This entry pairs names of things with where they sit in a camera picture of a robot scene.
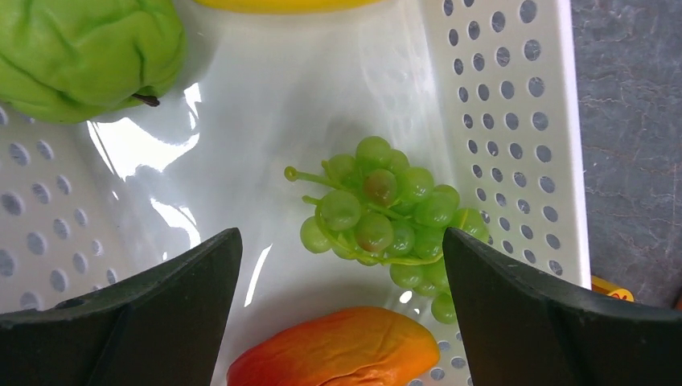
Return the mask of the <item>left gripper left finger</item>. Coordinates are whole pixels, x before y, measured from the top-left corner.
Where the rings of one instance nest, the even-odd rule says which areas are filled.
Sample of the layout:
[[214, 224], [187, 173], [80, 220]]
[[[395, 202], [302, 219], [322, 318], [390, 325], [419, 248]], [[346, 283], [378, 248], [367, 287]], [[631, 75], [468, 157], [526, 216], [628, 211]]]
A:
[[210, 384], [242, 250], [230, 228], [49, 310], [3, 314], [2, 384]]

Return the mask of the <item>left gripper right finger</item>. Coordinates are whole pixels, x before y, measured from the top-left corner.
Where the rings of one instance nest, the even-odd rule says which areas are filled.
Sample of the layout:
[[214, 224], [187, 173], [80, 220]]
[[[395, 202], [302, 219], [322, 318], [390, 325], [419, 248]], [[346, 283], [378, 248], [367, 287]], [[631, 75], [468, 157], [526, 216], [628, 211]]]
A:
[[680, 384], [678, 310], [584, 289], [456, 228], [443, 252], [474, 384]]

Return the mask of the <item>green toy grapes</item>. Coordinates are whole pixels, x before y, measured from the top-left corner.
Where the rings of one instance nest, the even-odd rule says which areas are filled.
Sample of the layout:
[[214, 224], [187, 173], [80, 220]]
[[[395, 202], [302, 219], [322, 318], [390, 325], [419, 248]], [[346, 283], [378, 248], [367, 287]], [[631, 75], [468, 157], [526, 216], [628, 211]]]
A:
[[381, 137], [365, 137], [354, 154], [336, 154], [321, 167], [319, 175], [284, 169], [290, 182], [328, 189], [320, 198], [302, 197], [313, 208], [300, 227], [303, 247], [361, 265], [383, 265], [395, 285], [430, 299], [438, 322], [455, 323], [442, 240], [446, 229], [455, 228], [488, 241], [480, 211], [463, 207], [455, 187], [436, 183], [428, 169], [412, 165]]

